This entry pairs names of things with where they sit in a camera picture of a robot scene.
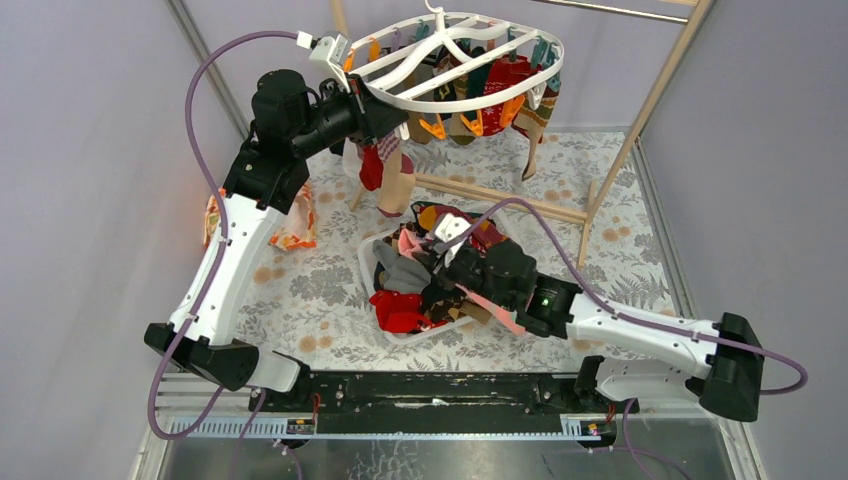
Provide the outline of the red white sock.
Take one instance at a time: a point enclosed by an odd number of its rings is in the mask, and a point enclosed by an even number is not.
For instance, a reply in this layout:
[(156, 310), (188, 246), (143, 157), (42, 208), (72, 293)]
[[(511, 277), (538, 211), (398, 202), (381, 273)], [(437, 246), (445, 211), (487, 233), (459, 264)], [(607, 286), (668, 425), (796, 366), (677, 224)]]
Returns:
[(359, 179), (362, 186), (367, 191), (379, 189), (382, 185), (384, 164), (380, 158), (377, 146), (359, 146), (358, 153), (362, 160), (359, 171)]

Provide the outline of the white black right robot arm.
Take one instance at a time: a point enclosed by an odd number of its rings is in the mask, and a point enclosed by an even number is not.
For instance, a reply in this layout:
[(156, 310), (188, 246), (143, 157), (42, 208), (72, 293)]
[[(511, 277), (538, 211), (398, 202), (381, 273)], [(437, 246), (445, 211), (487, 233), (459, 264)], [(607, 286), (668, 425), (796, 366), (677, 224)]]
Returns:
[(441, 247), (440, 279), (506, 312), (521, 333), (602, 342), (639, 355), (637, 361), (591, 360), (573, 386), (575, 402), (597, 412), (610, 401), (676, 398), (740, 422), (759, 417), (764, 356), (749, 321), (726, 313), (718, 321), (669, 317), (605, 298), (537, 270), (513, 241), (482, 252), (470, 243)]

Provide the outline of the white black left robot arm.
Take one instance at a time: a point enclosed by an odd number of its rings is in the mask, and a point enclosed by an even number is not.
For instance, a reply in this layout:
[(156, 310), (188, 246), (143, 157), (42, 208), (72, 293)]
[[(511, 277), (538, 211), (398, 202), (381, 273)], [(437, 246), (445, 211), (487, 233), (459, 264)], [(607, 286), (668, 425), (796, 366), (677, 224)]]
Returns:
[(375, 96), (358, 75), (309, 88), (301, 74), (263, 75), (251, 99), (254, 119), (223, 183), (221, 220), (182, 303), (144, 342), (175, 365), (230, 391), (272, 390), (288, 411), (309, 401), (296, 359), (236, 339), (262, 248), (283, 223), (309, 178), (307, 161), (345, 139), (373, 145), (405, 123), (405, 111)]

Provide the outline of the beige sock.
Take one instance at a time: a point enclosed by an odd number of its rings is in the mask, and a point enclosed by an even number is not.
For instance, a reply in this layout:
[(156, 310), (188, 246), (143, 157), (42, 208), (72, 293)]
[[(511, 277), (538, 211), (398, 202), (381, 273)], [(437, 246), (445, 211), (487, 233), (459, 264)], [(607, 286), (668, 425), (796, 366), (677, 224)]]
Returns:
[(410, 204), (416, 181), (414, 165), (394, 133), (378, 142), (377, 153), (383, 170), (376, 207), (386, 217), (398, 217)]

